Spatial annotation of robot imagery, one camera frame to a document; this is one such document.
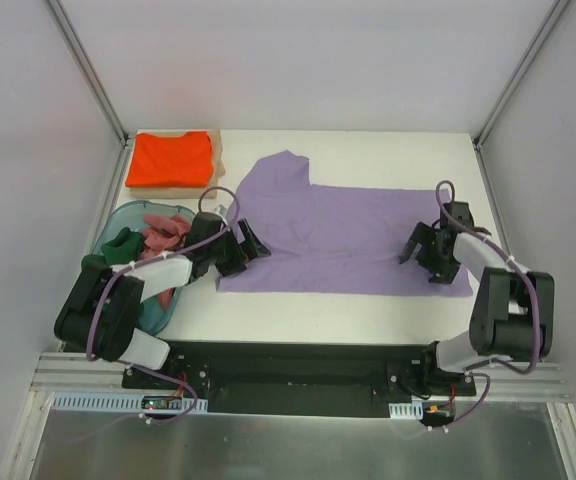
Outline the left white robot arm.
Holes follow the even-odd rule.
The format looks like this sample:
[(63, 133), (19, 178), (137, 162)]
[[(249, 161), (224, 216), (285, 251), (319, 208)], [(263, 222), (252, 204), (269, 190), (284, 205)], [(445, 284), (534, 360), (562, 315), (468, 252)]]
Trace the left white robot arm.
[(247, 220), (239, 220), (237, 228), (239, 235), (219, 215), (203, 212), (194, 217), (177, 250), (126, 265), (86, 265), (57, 316), (55, 336), (83, 349), (91, 361), (139, 365), (156, 388), (172, 387), (180, 367), (169, 358), (169, 343), (138, 326), (142, 303), (193, 283), (211, 267), (230, 277), (271, 255)]

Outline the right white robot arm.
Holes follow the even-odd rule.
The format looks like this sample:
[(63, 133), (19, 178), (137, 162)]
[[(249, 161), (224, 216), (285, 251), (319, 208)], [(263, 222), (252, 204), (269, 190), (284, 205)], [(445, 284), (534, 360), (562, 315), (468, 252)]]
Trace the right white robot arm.
[(466, 202), (441, 202), (432, 225), (419, 222), (399, 255), (414, 259), (429, 282), (452, 284), (461, 269), (479, 287), (468, 330), (424, 349), (420, 387), (441, 394), (466, 373), (500, 365), (519, 375), (534, 371), (552, 346), (554, 278), (514, 260), (477, 227)]

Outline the lilac purple t shirt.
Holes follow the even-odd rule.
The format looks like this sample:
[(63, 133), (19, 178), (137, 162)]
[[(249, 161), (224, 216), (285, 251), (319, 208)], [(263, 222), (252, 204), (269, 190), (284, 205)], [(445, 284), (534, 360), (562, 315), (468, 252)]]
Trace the lilac purple t shirt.
[(313, 184), (310, 161), (283, 151), (256, 161), (230, 207), (248, 221), (270, 256), (217, 282), (221, 293), (326, 293), (469, 297), (468, 274), (432, 284), (398, 255), (414, 227), (439, 214), (432, 190)]

